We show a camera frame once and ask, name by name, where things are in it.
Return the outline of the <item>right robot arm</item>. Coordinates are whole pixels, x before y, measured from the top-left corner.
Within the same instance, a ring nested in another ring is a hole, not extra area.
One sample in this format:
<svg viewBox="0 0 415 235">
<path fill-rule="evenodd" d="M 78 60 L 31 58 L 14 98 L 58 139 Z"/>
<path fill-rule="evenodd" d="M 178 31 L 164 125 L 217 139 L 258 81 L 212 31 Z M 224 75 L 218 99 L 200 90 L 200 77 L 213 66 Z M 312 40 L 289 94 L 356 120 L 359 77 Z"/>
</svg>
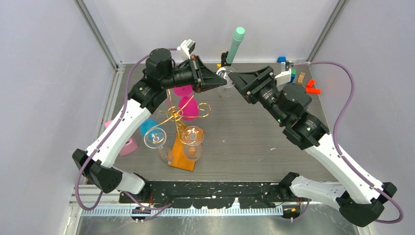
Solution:
<svg viewBox="0 0 415 235">
<path fill-rule="evenodd" d="M 248 103 L 260 103 L 271 114 L 288 141 L 319 161 L 339 182 L 317 182 L 290 172 L 279 183 L 282 199 L 299 197 L 324 203 L 359 227 L 379 221 L 396 186 L 373 178 L 335 144 L 328 127 L 308 112 L 312 98 L 303 85 L 289 83 L 279 90 L 271 67 L 231 72 L 229 79 Z"/>
</svg>

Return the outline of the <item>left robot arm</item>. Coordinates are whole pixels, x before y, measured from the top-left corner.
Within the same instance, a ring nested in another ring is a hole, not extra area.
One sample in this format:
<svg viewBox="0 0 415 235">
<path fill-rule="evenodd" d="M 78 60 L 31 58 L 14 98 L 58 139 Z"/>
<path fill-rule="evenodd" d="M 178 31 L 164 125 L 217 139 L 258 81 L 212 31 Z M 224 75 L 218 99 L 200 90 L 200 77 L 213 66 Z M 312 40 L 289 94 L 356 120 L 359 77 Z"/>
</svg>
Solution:
<svg viewBox="0 0 415 235">
<path fill-rule="evenodd" d="M 175 65 L 170 48 L 157 48 L 143 58 L 144 77 L 124 97 L 124 105 L 110 126 L 86 150 L 72 155 L 82 176 L 103 193 L 126 191 L 139 203 L 146 202 L 150 189 L 135 173 L 114 167 L 124 144 L 167 98 L 167 90 L 190 85 L 195 93 L 226 84 L 226 80 L 207 68 L 197 55 Z"/>
</svg>

